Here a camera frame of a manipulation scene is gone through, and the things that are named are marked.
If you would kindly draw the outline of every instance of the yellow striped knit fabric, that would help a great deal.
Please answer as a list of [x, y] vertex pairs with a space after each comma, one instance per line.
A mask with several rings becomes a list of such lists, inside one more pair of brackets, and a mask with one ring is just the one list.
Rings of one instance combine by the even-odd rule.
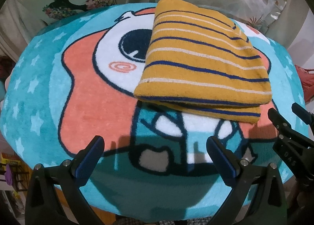
[[139, 100], [184, 112], [256, 123], [271, 101], [257, 50], [221, 13], [182, 0], [160, 0]]

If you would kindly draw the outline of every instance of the black eye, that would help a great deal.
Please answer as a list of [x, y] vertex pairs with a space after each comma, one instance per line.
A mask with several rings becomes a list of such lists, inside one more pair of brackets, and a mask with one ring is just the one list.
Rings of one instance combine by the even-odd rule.
[[126, 58], [145, 63], [145, 56], [150, 44], [152, 30], [137, 29], [127, 32], [119, 42], [119, 50]]

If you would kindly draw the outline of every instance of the purple object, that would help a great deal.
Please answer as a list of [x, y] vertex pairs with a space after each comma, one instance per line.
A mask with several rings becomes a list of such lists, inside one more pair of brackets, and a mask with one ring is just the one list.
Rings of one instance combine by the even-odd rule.
[[13, 185], [13, 177], [12, 177], [12, 171], [9, 166], [9, 164], [6, 165], [6, 172], [4, 173], [5, 181], [7, 182], [8, 185], [12, 186]]

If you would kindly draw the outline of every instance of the blue gripper pad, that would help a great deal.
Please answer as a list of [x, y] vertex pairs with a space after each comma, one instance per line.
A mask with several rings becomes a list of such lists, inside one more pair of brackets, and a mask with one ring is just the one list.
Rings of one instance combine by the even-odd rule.
[[214, 136], [207, 139], [206, 149], [224, 183], [232, 187], [240, 174], [237, 157], [232, 151], [225, 149]]
[[105, 149], [105, 142], [101, 136], [95, 136], [84, 150], [74, 157], [71, 173], [76, 179], [76, 184], [84, 186], [95, 169], [98, 160]]
[[297, 115], [305, 124], [311, 125], [313, 123], [312, 115], [299, 104], [293, 103], [291, 109], [292, 112]]

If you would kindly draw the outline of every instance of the blue blanket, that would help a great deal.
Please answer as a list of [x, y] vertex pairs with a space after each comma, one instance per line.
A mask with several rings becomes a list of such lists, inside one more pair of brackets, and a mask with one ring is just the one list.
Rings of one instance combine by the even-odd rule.
[[255, 125], [186, 114], [137, 101], [156, 4], [96, 9], [41, 31], [16, 64], [1, 112], [2, 134], [30, 166], [59, 165], [95, 135], [105, 152], [81, 191], [100, 209], [147, 222], [213, 215], [230, 188], [206, 152], [216, 135], [239, 158], [275, 162], [282, 180], [292, 173], [272, 150], [277, 109], [292, 128], [307, 126], [291, 111], [303, 91], [284, 47], [235, 23], [261, 51], [273, 100]]

